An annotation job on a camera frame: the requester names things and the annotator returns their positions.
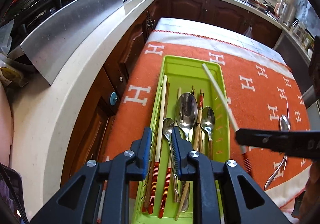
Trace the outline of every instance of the black strap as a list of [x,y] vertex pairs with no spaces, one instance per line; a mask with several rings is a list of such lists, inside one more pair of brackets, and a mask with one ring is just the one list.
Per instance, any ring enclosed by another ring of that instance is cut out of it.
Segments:
[[2,164],[0,163],[0,176],[2,176],[4,182],[6,183],[6,185],[8,186],[9,188],[9,191],[13,197],[13,201],[15,202],[18,210],[19,210],[19,213],[21,215],[21,218],[23,219],[24,223],[25,224],[29,224],[29,221],[28,221],[28,218],[26,216],[26,212],[25,210],[22,208],[21,204],[20,204],[20,201],[18,200],[17,198],[17,195],[13,189],[13,186],[12,186],[12,183],[10,182],[10,179],[6,173],[6,171],[4,170]]

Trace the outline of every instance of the metal screw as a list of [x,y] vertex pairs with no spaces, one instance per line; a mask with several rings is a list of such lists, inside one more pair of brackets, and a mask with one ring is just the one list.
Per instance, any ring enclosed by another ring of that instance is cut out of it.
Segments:
[[235,160],[228,160],[227,165],[229,165],[230,167],[236,167],[237,162]]
[[124,156],[131,157],[131,156],[133,156],[133,155],[134,155],[134,152],[131,151],[131,150],[126,150],[126,151],[124,152]]
[[95,160],[89,160],[87,161],[87,166],[94,167],[96,166],[97,162]]
[[198,151],[191,151],[190,155],[191,155],[191,157],[197,158],[200,154]]

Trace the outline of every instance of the green cutlery tray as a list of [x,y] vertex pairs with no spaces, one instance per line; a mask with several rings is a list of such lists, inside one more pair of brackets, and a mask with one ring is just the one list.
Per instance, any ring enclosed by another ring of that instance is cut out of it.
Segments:
[[[163,76],[167,75],[169,86],[169,96],[168,96],[168,105],[167,105],[167,114],[165,117],[170,117],[173,120],[175,119],[175,108],[177,103],[177,94],[178,88],[181,87],[181,93],[192,91],[192,86],[196,92],[196,99],[198,101],[200,89],[204,90],[204,106],[210,106],[215,115],[215,127],[212,134],[213,140],[213,159],[219,162],[225,162],[229,159],[229,148],[230,148],[230,134],[229,134],[229,120],[226,111],[217,97],[217,94],[212,87],[207,75],[202,69],[202,64],[205,63],[212,75],[216,79],[222,93],[226,97],[225,86],[222,77],[221,67],[217,63],[211,63],[202,60],[196,60],[191,58],[177,57],[177,56],[165,56],[162,62],[159,83],[156,92],[156,98],[154,102],[153,112],[151,116],[150,127],[152,129],[152,144],[150,155],[153,152],[154,137],[157,134],[158,129],[158,119],[160,112],[160,101],[161,101],[161,92],[162,92],[162,83]],[[208,136],[205,134],[204,142],[204,151],[207,154],[208,152]],[[153,214],[150,215],[147,212],[142,212],[142,205],[144,194],[146,190],[146,181],[140,182],[135,202],[135,207],[133,210],[132,224],[192,224],[193,218],[193,185],[190,184],[190,198],[189,198],[189,208],[186,212],[182,212],[177,221],[174,220],[176,213],[178,211],[179,203],[173,201],[173,190],[172,190],[172,181],[169,185],[169,191],[166,201],[166,206],[164,209],[164,216],[162,219],[158,218],[158,213],[160,209],[160,202],[162,198],[162,192],[164,187],[164,179],[167,171],[168,159],[169,159],[169,144],[167,140],[163,139],[159,174],[157,179],[156,186],[156,199],[153,209]],[[181,196],[181,182],[178,181],[179,185],[179,195]]]

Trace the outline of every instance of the dish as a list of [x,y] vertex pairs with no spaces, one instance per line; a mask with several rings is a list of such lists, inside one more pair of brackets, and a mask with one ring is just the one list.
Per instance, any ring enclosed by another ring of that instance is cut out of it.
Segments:
[[247,0],[247,3],[250,4],[251,6],[259,9],[262,12],[265,12],[268,9],[268,7],[265,4],[259,2],[258,0]]

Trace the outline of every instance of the cabinet handle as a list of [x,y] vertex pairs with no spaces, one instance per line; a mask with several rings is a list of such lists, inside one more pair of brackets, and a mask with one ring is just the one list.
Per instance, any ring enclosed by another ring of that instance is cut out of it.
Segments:
[[115,92],[112,92],[110,96],[110,105],[114,106],[117,100],[118,100],[117,94]]

